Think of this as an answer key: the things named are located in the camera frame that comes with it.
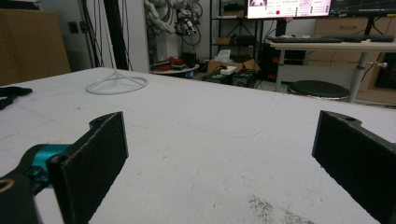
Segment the white desk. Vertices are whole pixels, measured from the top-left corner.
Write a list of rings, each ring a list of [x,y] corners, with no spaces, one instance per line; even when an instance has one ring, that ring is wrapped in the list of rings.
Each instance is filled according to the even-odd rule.
[[[287,50],[313,50],[313,51],[335,51],[335,52],[359,52],[361,54],[354,68],[339,68],[339,74],[334,81],[335,84],[349,85],[347,100],[350,103],[356,101],[361,81],[364,75],[365,65],[368,63],[371,52],[396,53],[396,43],[361,42],[361,43],[270,43],[272,48],[280,51],[278,70],[276,75],[275,91],[280,92],[281,82],[287,80],[296,81],[301,77],[308,77],[308,73],[315,72],[318,66],[302,66],[284,64]]]

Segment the black keyboard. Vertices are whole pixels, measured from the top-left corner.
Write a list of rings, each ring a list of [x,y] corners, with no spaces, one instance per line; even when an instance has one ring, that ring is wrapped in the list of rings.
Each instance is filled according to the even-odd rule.
[[[267,38],[272,43],[341,43],[342,40],[337,38],[321,38],[321,37],[284,37],[270,36]]]

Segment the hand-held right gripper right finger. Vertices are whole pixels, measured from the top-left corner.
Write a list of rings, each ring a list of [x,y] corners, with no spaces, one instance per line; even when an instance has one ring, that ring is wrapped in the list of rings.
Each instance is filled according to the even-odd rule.
[[[396,144],[352,117],[321,111],[312,156],[381,224],[396,224]]]

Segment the open cardboard box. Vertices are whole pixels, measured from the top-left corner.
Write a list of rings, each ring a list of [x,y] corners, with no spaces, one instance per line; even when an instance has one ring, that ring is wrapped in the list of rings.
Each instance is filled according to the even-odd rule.
[[[227,67],[227,66],[234,66],[237,72],[239,72],[240,70],[253,70],[258,72],[260,70],[259,65],[256,63],[254,59],[249,59],[241,63],[225,63],[225,62],[210,60],[207,64],[206,72],[208,74],[212,74],[213,72],[220,70],[221,67]]]

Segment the black equipment box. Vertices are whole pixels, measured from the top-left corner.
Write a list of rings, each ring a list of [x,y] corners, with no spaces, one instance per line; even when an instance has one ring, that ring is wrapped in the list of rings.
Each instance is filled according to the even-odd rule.
[[[214,72],[203,76],[202,81],[237,87],[254,88],[256,83],[256,73],[251,70],[239,71],[231,75],[223,75],[220,72]]]

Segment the black metal shelf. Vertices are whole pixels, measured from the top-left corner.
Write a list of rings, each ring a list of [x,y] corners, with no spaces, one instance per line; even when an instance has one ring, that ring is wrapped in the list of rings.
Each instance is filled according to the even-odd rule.
[[[221,49],[256,59],[262,43],[263,20],[248,18],[249,0],[210,0],[209,57]]]

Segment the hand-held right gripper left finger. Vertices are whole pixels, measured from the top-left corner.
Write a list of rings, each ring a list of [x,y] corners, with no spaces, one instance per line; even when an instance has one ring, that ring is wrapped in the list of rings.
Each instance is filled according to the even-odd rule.
[[[128,158],[123,114],[94,119],[64,152],[46,161],[64,224],[88,224]]]

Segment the dark computer monitor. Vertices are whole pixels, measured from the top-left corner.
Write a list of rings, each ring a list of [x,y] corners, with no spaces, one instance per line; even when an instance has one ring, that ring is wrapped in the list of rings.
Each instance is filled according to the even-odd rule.
[[[332,17],[396,17],[396,0],[332,0]]]

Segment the black round stool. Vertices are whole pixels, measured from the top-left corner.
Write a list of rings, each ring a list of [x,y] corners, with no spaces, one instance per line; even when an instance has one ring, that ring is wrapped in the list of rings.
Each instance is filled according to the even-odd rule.
[[[287,93],[337,101],[345,100],[349,96],[349,90],[346,88],[318,80],[300,80],[290,83]]]

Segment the small round white table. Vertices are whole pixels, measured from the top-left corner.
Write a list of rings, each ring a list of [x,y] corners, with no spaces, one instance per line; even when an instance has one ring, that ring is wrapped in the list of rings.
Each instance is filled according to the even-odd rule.
[[[185,64],[183,65],[170,65],[164,64],[156,66],[151,73],[156,75],[163,75],[169,77],[184,77],[184,78],[193,78],[194,72],[199,68],[199,65],[196,64],[193,67],[187,67]]]

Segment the black metal stand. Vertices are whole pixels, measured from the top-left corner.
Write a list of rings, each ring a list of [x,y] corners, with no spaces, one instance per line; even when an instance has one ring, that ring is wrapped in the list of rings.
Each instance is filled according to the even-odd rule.
[[[127,70],[126,47],[121,29],[119,0],[103,0],[106,12],[107,27],[112,43],[115,64],[119,69]]]

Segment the brown cardboard panel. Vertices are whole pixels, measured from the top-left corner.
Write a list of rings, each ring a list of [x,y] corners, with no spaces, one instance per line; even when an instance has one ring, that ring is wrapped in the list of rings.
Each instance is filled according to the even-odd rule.
[[[0,86],[69,72],[55,12],[0,8]]]

